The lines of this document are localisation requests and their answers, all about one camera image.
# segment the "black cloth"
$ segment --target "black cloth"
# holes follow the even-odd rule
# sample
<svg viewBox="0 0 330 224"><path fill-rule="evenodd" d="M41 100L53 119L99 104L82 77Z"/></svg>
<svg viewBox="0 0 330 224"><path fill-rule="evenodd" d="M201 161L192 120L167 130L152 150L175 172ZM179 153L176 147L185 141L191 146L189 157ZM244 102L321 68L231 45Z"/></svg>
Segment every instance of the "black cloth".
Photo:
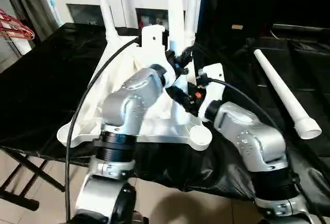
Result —
<svg viewBox="0 0 330 224"><path fill-rule="evenodd" d="M0 74L1 149L64 161L65 147L57 141L56 132L71 119L95 70L106 46L104 32L97 26L65 24ZM120 33L132 35L131 32ZM243 50L230 62L196 53L195 64L222 62L226 81L249 94L271 114L290 145L289 154L305 191L321 213L330 216L327 180L330 53L318 45L289 46L286 41L265 39L255 42L252 48L262 49L306 111L319 123L321 136L308 141L298 139L291 118L250 50ZM255 112L268 123L236 93L226 89L224 100ZM135 176L182 191L251 200L254 190L238 151L220 134L213 130L212 133L209 148L202 152L188 145L137 144ZM92 152L92 143L80 144L71 149L72 162L86 166Z"/></svg>

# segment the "white pole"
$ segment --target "white pole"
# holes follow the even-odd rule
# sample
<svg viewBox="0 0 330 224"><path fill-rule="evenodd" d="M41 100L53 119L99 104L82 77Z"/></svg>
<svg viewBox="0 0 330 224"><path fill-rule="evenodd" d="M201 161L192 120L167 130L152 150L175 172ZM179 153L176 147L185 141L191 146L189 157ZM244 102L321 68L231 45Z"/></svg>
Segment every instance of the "white pole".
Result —
<svg viewBox="0 0 330 224"><path fill-rule="evenodd" d="M111 39L118 38L118 33L114 27L113 18L110 10L110 6L107 0L100 0L100 7L103 16L103 21L106 29L106 39L110 42Z"/></svg>
<svg viewBox="0 0 330 224"><path fill-rule="evenodd" d="M254 51L254 55L259 61L273 87L275 88L284 106L288 110L292 120L294 121L294 127L300 138L313 139L319 136L322 132L319 125L314 119L308 116L305 109L301 106L299 101L290 91L288 86L284 83L282 78L279 76L264 54L259 49L257 49Z"/></svg>
<svg viewBox="0 0 330 224"><path fill-rule="evenodd" d="M180 56L185 49L185 21L182 0L168 0L170 49Z"/></svg>
<svg viewBox="0 0 330 224"><path fill-rule="evenodd" d="M185 46L190 47L195 43L195 23L196 23L197 0L188 0L188 8L185 20ZM194 61L187 65L189 70L187 80L192 84L196 84L196 75Z"/></svg>
<svg viewBox="0 0 330 224"><path fill-rule="evenodd" d="M192 46L195 42L197 0L188 0L188 9L185 20L185 40L186 46Z"/></svg>
<svg viewBox="0 0 330 224"><path fill-rule="evenodd" d="M180 56L185 49L185 21L182 0L168 0L169 4L169 30L170 30L170 49ZM176 80L174 86L188 92L188 80L186 75L181 75ZM173 101L171 116L178 125L189 123L190 116L185 109L177 102Z"/></svg>

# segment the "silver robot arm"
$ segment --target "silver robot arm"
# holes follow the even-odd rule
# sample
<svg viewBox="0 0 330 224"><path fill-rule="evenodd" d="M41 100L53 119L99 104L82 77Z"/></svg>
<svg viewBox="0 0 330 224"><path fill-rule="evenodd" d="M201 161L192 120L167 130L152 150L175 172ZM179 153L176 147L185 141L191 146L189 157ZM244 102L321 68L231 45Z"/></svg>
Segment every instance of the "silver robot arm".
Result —
<svg viewBox="0 0 330 224"><path fill-rule="evenodd" d="M305 199L291 180L281 133L244 108L214 101L208 111L214 128L231 141L251 173L256 206L270 223L313 223Z"/></svg>
<svg viewBox="0 0 330 224"><path fill-rule="evenodd" d="M132 223L136 192L127 179L134 168L143 117L162 93L165 70L155 64L130 77L103 104L96 155L80 189L72 223Z"/></svg>

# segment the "pipe end cap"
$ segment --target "pipe end cap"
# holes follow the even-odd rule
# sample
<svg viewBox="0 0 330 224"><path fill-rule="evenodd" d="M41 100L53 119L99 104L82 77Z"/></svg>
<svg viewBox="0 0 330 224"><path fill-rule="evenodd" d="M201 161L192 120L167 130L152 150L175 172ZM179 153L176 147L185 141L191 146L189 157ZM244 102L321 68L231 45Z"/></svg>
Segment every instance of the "pipe end cap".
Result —
<svg viewBox="0 0 330 224"><path fill-rule="evenodd" d="M304 140L316 138L322 133L318 123L316 123L316 121L311 117L298 120L295 122L294 128L297 131L299 137Z"/></svg>

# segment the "cabinet door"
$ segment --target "cabinet door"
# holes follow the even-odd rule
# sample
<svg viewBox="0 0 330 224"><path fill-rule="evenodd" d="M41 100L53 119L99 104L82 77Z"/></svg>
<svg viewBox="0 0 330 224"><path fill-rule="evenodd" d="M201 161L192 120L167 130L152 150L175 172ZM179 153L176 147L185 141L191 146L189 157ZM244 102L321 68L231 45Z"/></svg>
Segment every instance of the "cabinet door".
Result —
<svg viewBox="0 0 330 224"><path fill-rule="evenodd" d="M54 0L63 23L104 25L99 0ZM108 0L116 27L126 27L121 0Z"/></svg>
<svg viewBox="0 0 330 224"><path fill-rule="evenodd" d="M161 24L168 28L168 0L122 0L126 26L141 28L146 25ZM195 32L197 31L201 0L198 0ZM184 11L188 0L183 0Z"/></svg>

